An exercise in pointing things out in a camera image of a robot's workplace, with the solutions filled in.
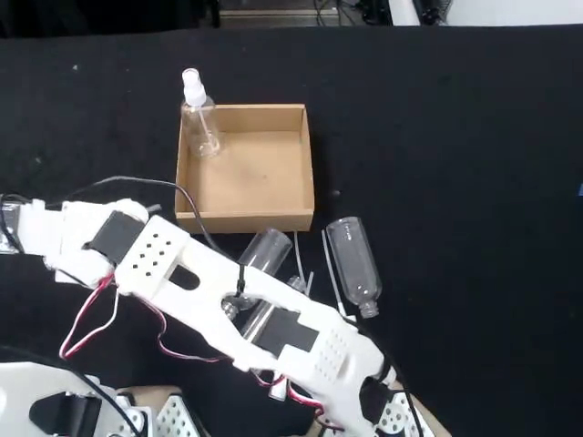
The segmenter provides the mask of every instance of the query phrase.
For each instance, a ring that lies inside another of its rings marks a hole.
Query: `cardboard box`
[[[186,188],[210,232],[309,230],[314,196],[304,105],[217,105],[221,151],[190,153],[180,130],[176,183]],[[176,218],[200,232],[177,192]]]

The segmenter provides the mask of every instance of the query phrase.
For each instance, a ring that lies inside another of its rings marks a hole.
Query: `table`
[[[316,217],[300,238],[333,303],[319,229],[363,218],[384,282],[371,329],[453,435],[574,429],[583,282],[583,27],[180,31],[0,42],[0,191],[58,198],[114,174],[172,180],[180,72],[220,103],[298,103]],[[117,186],[84,198],[161,203]],[[250,236],[218,236],[238,255]],[[282,277],[293,273],[291,259]],[[0,341],[55,355],[86,293],[40,259],[0,259]],[[111,297],[89,324],[108,317]],[[213,436],[305,431],[229,364],[174,361],[155,318],[118,321],[73,359],[113,386],[176,384]],[[173,323],[168,344],[211,354]]]

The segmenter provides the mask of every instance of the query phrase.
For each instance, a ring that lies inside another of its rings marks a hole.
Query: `plastic bottle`
[[[184,82],[184,103],[180,110],[182,136],[195,156],[212,157],[220,151],[219,130],[214,120],[215,103],[207,96],[198,70],[194,68],[184,70],[182,81]]]
[[[376,300],[383,289],[363,223],[358,217],[336,220],[326,227],[343,285],[344,296],[368,319],[378,315]]]
[[[292,242],[284,233],[267,228],[253,237],[239,262],[273,276],[291,249]],[[240,311],[250,310],[255,303],[256,299],[244,295],[238,298],[232,296],[222,302],[222,308],[227,317],[233,320]]]

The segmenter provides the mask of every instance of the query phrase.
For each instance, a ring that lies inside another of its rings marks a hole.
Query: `red wire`
[[[222,361],[222,360],[227,360],[229,357],[227,356],[222,356],[222,357],[214,357],[214,358],[203,358],[203,357],[199,357],[196,355],[186,355],[184,353],[180,353],[180,352],[175,352],[169,348],[167,348],[164,343],[162,342],[162,337],[164,336],[164,334],[166,333],[166,329],[168,328],[168,322],[166,321],[166,316],[164,316],[164,313],[162,311],[160,311],[158,308],[156,308],[155,306],[153,306],[151,303],[149,303],[147,300],[144,300],[142,298],[138,298],[140,302],[142,302],[150,311],[152,311],[154,314],[156,314],[156,316],[158,317],[158,320],[160,322],[160,324],[162,325],[162,329],[158,334],[158,337],[156,338],[157,343],[158,343],[158,348],[160,349],[160,351],[172,358],[177,358],[179,360],[193,360],[193,361],[204,361],[204,362],[218,362],[218,361]]]
[[[334,430],[334,431],[344,431],[344,428],[342,428],[340,426],[336,426],[334,424],[322,422],[320,420],[320,416],[322,416],[324,414],[324,408],[323,408],[322,404],[320,402],[314,401],[306,396],[301,396],[298,392],[296,392],[293,389],[291,382],[288,384],[288,396],[290,398],[292,398],[294,401],[300,403],[301,405],[307,405],[309,407],[315,408],[316,411],[314,412],[314,420],[316,420],[322,427],[329,429],[329,430]]]
[[[255,378],[257,379],[257,383],[261,387],[273,387],[274,385],[277,385],[280,382],[282,382],[283,380],[285,380],[285,376],[280,375],[280,377],[279,378],[276,378],[274,381],[267,382],[264,379],[262,379],[261,376],[259,376],[257,373],[254,372],[253,375],[255,375]]]
[[[79,352],[87,343],[89,343],[95,337],[95,335],[100,333],[100,330],[94,331],[93,334],[89,334],[87,338],[85,338],[80,343],[76,344],[73,348],[69,350],[67,349],[69,343],[73,338],[73,335],[75,334],[75,331],[77,330],[77,324],[83,319],[83,317],[85,317],[89,308],[95,303],[97,298],[101,295],[102,291],[109,286],[113,278],[114,275],[113,273],[111,273],[110,275],[107,275],[105,278],[101,279],[97,284],[97,287],[91,292],[86,302],[81,307],[81,310],[79,310],[79,313],[75,317],[75,322],[71,327],[71,331],[67,334],[65,340],[63,341],[63,344],[59,348],[59,356],[63,360],[71,358],[73,355]]]

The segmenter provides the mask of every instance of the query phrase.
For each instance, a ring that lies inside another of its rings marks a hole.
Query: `white robotic arm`
[[[114,270],[120,293],[196,330],[236,368],[284,375],[321,404],[343,435],[395,433],[385,408],[394,373],[378,381],[388,371],[383,353],[336,309],[253,267],[242,269],[165,219],[148,219],[147,210],[131,200],[65,202],[62,211],[45,210],[37,201],[21,207],[13,225],[25,252],[44,256],[57,280],[91,287]],[[170,280],[178,266],[195,275],[197,287],[185,290]],[[246,295],[276,307],[253,342],[240,335],[221,307],[241,292],[241,279]],[[365,381],[373,381],[372,391],[363,390]],[[398,431],[403,428],[405,435],[419,435],[401,426]],[[424,429],[424,436],[433,435]]]

